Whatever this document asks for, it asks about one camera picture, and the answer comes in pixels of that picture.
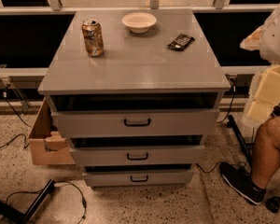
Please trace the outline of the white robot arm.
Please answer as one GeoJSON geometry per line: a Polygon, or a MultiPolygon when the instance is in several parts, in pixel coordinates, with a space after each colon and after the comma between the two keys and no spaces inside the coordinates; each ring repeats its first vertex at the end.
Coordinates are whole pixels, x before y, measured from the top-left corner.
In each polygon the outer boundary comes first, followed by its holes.
{"type": "Polygon", "coordinates": [[[240,48],[258,49],[260,57],[271,64],[253,76],[242,117],[244,125],[258,127],[280,104],[280,4],[258,29],[242,41],[240,48]]]}

